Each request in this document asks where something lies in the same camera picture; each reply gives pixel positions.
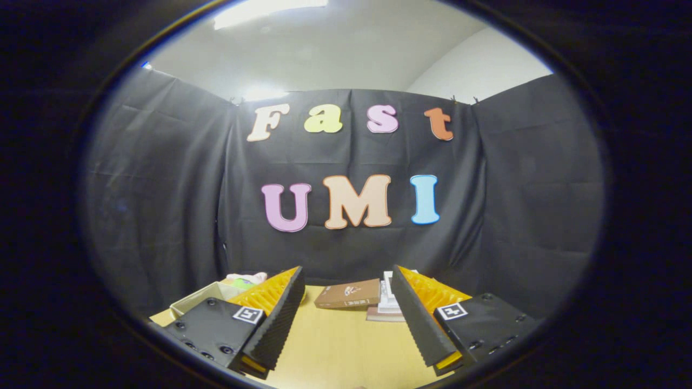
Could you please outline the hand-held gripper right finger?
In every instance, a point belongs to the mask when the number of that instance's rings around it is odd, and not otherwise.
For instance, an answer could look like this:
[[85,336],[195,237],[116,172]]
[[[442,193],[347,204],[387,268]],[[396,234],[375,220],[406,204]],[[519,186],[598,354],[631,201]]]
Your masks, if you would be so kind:
[[472,297],[398,265],[392,291],[423,361],[439,376],[493,359],[541,324],[495,294]]

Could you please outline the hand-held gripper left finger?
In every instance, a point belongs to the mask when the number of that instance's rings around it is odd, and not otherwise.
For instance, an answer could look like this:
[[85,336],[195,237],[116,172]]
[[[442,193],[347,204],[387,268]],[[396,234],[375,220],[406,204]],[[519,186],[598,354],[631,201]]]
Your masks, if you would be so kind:
[[297,266],[235,296],[214,283],[173,303],[161,325],[173,342],[220,367],[266,379],[274,370],[305,293]]

